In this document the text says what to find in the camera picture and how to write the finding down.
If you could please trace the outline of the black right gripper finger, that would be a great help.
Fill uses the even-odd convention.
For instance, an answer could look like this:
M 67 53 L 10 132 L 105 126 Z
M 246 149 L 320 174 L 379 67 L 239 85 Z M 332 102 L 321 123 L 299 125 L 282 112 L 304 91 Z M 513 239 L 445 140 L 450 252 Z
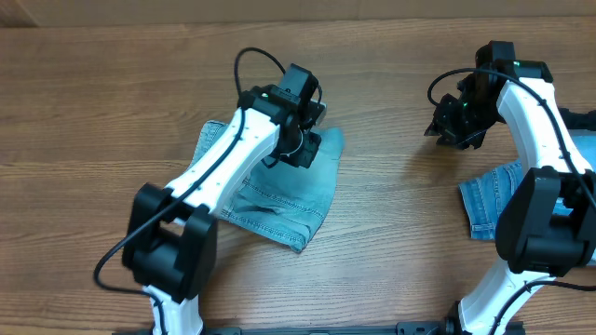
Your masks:
M 433 119 L 424 133 L 425 136 L 441 136 L 442 125 L 437 119 Z
M 437 144 L 453 147 L 457 150 L 466 150 L 469 147 L 472 147 L 473 149 L 478 149 L 481 147 L 483 143 L 485 133 L 486 130 L 484 129 L 463 137 L 441 135 L 437 139 Z

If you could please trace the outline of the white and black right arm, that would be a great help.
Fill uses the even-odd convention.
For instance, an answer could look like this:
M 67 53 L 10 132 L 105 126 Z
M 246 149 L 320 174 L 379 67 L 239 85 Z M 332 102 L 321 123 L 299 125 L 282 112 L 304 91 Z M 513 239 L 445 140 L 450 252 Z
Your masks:
M 454 303 L 438 334 L 523 334 L 513 316 L 543 287 L 565 284 L 595 252 L 595 170 L 577 150 L 543 61 L 519 60 L 512 43 L 491 41 L 464 69 L 459 97 L 435 104 L 426 135 L 464 150 L 486 130 L 508 126 L 524 173 L 495 230 L 498 257 L 481 282 Z

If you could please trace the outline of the light blue denim shorts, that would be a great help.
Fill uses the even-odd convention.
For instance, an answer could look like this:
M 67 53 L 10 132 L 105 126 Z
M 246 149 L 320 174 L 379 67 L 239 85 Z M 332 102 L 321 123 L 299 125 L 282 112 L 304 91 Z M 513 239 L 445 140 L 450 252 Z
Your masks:
M 217 217 L 302 252 L 330 211 L 345 148 L 340 128 L 314 132 L 321 144 L 311 167 L 258 164 Z

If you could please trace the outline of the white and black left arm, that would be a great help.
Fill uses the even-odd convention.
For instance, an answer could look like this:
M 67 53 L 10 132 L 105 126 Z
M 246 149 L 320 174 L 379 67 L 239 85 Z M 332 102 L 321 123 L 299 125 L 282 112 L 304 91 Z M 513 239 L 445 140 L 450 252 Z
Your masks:
M 276 85 L 240 94 L 223 135 L 180 177 L 135 195 L 122 262 L 153 304 L 154 334 L 200 334 L 198 296 L 215 264 L 219 214 L 242 181 L 271 156 L 309 168 L 325 111 L 312 99 L 318 79 L 291 65 Z

